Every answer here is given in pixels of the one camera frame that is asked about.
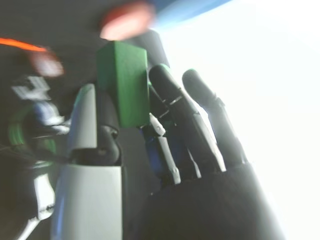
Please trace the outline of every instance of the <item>orange strip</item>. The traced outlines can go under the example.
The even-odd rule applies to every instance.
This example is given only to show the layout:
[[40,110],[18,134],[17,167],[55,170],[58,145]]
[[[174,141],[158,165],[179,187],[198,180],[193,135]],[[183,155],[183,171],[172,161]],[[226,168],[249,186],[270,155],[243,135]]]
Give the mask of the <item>orange strip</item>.
[[0,38],[0,44],[8,45],[12,47],[17,47],[23,50],[29,50],[29,51],[35,51],[35,52],[45,52],[47,51],[43,47],[34,46],[22,41],[17,41],[14,39],[8,39],[8,38]]

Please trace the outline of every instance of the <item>green rectangular block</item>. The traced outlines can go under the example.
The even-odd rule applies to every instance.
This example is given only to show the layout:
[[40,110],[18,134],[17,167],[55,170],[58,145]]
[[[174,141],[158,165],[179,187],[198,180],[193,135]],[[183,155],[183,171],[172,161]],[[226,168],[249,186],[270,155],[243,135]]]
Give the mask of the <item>green rectangular block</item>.
[[149,123],[147,51],[120,41],[97,52],[98,87],[111,96],[122,128]]

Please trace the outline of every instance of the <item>green block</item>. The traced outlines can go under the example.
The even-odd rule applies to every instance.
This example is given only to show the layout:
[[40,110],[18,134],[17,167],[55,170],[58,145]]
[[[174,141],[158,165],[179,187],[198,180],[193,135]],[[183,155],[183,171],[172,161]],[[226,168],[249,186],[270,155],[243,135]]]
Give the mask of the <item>green block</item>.
[[111,96],[122,128],[149,123],[147,51],[113,41],[97,52],[98,87]]

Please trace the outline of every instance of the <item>back of robotic hand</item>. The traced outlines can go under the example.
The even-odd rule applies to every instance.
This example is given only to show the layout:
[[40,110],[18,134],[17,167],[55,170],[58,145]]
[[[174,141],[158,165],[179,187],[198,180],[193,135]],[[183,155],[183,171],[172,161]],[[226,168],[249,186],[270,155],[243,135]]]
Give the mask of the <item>back of robotic hand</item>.
[[149,80],[151,126],[142,130],[162,190],[146,201],[130,239],[284,239],[221,99],[192,69],[182,77],[187,92],[165,65]]

